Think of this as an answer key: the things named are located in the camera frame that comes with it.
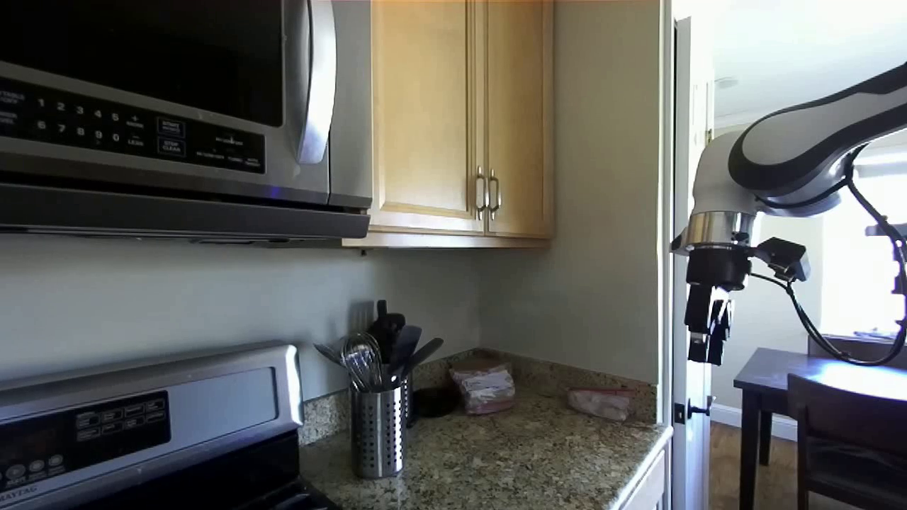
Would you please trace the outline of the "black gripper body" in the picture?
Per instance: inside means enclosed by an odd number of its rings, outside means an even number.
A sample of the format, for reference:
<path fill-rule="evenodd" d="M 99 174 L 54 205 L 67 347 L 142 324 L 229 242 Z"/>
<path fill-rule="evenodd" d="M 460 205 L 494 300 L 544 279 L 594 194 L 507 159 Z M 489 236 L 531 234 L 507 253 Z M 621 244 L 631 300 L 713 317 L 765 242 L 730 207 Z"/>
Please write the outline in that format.
<path fill-rule="evenodd" d="M 716 289 L 737 293 L 752 269 L 747 249 L 694 249 L 687 265 L 687 330 L 704 333 Z"/>

